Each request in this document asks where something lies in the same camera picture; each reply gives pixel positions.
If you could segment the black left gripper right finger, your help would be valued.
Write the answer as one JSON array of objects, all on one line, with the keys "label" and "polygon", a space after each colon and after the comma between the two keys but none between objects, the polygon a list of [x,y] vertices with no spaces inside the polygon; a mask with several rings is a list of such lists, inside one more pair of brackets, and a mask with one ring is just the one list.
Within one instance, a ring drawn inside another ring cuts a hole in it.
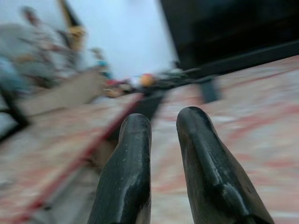
[{"label": "black left gripper right finger", "polygon": [[272,224],[274,221],[209,116],[189,106],[177,116],[187,194],[196,224]]}]

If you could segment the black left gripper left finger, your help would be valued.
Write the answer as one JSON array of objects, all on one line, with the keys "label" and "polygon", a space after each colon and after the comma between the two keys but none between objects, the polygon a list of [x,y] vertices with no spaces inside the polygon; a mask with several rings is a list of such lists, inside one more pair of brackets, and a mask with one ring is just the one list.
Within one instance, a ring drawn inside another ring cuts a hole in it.
[{"label": "black left gripper left finger", "polygon": [[97,186],[90,224],[148,224],[151,214],[151,125],[142,114],[123,121],[118,144]]}]

